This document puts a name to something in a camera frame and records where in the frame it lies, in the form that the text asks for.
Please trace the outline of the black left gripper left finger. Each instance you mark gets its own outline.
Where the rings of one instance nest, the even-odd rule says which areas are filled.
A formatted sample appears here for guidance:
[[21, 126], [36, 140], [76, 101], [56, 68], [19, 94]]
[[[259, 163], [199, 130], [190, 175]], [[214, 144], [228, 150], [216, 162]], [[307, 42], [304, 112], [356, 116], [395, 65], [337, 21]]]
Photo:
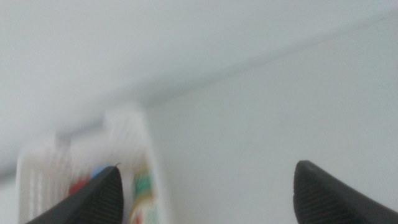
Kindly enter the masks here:
[[28, 224], [121, 224], [123, 213], [121, 174], [118, 167], [108, 166]]

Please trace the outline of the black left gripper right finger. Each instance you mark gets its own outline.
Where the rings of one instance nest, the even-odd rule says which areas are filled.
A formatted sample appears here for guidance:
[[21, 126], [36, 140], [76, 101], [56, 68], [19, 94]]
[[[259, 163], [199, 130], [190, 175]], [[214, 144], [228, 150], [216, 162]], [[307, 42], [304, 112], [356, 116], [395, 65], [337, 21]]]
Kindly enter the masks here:
[[295, 167], [293, 205], [299, 223], [397, 224], [396, 211], [310, 161]]

